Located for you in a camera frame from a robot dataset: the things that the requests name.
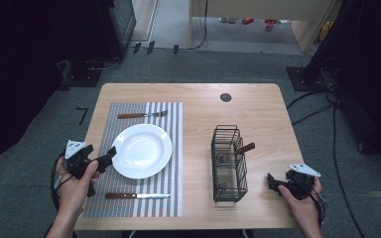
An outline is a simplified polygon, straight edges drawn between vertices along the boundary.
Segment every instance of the red object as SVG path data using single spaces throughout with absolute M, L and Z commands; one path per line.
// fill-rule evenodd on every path
M 276 24 L 278 20 L 272 20 L 272 19 L 267 19 L 265 20 L 265 23 L 267 26 L 265 27 L 265 30 L 271 31 L 271 29 L 274 27 L 274 24 Z
M 253 18 L 243 18 L 242 23 L 243 25 L 247 25 L 249 23 L 253 23 L 253 21 L 255 21 Z

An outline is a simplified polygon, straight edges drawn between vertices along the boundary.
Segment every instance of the wire basket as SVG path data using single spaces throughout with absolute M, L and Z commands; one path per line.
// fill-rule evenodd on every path
M 234 125 L 218 125 L 211 141 L 213 199 L 239 201 L 248 191 L 246 161 L 240 131 Z

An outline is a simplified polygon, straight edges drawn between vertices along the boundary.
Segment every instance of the fork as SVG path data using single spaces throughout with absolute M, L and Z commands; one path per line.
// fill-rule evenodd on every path
M 137 118 L 137 117 L 149 117 L 149 116 L 163 117 L 163 116 L 166 116 L 167 113 L 168 113 L 168 110 L 164 110 L 164 111 L 161 111 L 161 112 L 154 112 L 154 113 L 118 114 L 117 115 L 117 119 Z

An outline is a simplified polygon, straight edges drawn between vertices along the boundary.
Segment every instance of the floor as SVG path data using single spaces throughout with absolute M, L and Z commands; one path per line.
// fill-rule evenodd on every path
M 189 45 L 189 0 L 132 0 L 137 18 L 137 27 L 131 44 L 141 42 L 148 46 L 155 42 L 155 48 L 172 49 L 179 45 L 188 50 Z M 263 19 L 244 25 L 242 19 L 235 24 L 220 23 L 217 18 L 192 19 L 192 47 L 206 41 L 200 51 L 243 52 L 301 55 L 288 22 L 275 24 L 271 31 L 265 30 Z M 307 52 L 314 55 L 317 47 Z

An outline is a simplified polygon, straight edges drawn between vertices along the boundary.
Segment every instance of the table knife handle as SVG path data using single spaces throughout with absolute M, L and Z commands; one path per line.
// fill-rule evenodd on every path
M 106 198 L 137 198 L 136 193 L 107 192 Z
M 118 114 L 117 119 L 137 118 L 137 117 L 143 117 L 143 116 L 144 116 L 144 113 Z
M 246 145 L 240 149 L 238 149 L 236 152 L 234 152 L 234 155 L 241 155 L 247 151 L 250 151 L 252 149 L 255 149 L 255 143 L 250 143 L 249 145 Z

